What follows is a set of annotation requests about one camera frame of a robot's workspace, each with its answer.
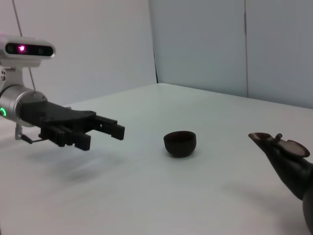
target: purple light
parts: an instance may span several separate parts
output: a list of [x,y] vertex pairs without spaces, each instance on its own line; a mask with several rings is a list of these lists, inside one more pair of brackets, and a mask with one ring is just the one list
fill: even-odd
[[24,52],[25,51],[25,46],[23,46],[23,45],[19,46],[19,50],[20,50],[20,52]]

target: camera lens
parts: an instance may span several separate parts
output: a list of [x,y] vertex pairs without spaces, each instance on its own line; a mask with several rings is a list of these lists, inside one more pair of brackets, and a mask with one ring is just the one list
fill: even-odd
[[13,53],[14,52],[14,47],[13,46],[8,46],[7,47],[7,52],[10,53],[10,54]]
[[39,55],[43,55],[43,54],[44,54],[44,50],[43,50],[42,48],[39,48],[39,49],[38,49],[38,54],[39,54]]

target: green led ring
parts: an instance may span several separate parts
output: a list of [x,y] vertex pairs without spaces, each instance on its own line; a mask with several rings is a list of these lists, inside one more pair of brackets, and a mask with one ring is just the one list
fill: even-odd
[[1,112],[2,116],[4,116],[4,117],[6,116],[6,111],[4,108],[0,108],[0,112]]

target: teapot spout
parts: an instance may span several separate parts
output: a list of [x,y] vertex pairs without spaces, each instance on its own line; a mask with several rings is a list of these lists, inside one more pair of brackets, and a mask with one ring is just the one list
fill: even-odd
[[303,200],[313,171],[313,164],[304,159],[309,151],[297,142],[282,140],[281,134],[273,138],[266,133],[251,133],[249,137],[266,154],[283,183]]

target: metal cylinder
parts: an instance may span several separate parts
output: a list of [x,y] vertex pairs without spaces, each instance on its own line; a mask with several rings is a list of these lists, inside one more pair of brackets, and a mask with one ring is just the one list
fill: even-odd
[[41,92],[21,85],[12,86],[6,89],[0,97],[0,114],[4,118],[23,126],[31,126],[19,118],[21,104],[45,100],[47,100],[46,96]]

